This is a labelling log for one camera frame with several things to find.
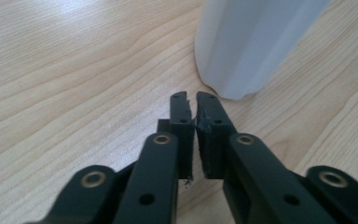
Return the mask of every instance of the wooden table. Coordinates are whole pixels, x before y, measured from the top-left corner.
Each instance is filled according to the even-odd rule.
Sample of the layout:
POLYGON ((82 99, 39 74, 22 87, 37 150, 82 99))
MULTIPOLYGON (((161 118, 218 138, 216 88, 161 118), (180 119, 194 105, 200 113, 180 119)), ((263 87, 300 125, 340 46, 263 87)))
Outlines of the wooden table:
MULTIPOLYGON (((0 224, 42 218, 86 166, 135 161, 171 94, 187 91, 196 111, 196 92, 213 92, 193 54, 201 6, 0 1, 0 224)), ((325 164, 358 179, 358 1, 333 1, 262 91, 222 104, 287 168, 325 164)), ((195 155, 177 222, 234 223, 195 155)))

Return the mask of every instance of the wood grain surface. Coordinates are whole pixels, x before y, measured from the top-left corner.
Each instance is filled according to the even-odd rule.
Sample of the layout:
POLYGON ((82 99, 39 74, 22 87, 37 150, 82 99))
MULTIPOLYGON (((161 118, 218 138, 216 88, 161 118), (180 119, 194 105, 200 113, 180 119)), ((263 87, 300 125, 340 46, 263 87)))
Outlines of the wood grain surface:
MULTIPOLYGON (((0 224, 42 218, 78 170, 135 161, 169 96, 204 86, 200 0, 0 1, 0 224)), ((222 99, 239 132, 302 175, 358 179, 358 1, 336 0, 257 94, 222 99)), ((220 181, 179 188, 177 223, 234 223, 220 181)))

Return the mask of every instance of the white cylinder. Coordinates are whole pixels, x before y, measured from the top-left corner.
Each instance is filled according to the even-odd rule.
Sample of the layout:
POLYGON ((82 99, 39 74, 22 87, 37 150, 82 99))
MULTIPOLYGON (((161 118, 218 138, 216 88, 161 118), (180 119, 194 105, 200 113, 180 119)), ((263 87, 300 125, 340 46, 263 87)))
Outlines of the white cylinder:
POLYGON ((205 0, 195 39, 202 81, 221 97, 259 91, 330 0, 205 0))

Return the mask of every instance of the light wood surface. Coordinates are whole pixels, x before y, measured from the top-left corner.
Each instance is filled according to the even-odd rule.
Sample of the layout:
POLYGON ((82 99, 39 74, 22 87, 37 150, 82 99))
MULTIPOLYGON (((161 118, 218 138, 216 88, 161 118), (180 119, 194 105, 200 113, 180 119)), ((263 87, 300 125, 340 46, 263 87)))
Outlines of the light wood surface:
MULTIPOLYGON (((86 166, 136 160, 171 94, 187 91, 195 113, 196 92, 213 92, 193 55, 201 9, 199 0, 0 1, 0 224, 42 218, 86 166)), ((325 164, 358 179, 358 1, 333 1, 262 91, 222 104, 287 168, 325 164)), ((194 164, 177 222, 234 223, 197 150, 194 164)))

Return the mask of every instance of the white object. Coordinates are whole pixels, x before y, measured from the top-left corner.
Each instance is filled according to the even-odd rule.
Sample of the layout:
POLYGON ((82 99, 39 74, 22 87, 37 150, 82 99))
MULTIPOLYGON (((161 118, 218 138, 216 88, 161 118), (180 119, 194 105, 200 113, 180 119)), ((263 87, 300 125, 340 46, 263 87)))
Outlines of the white object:
POLYGON ((221 97, 259 91, 330 0, 205 0, 195 40, 202 81, 221 97))

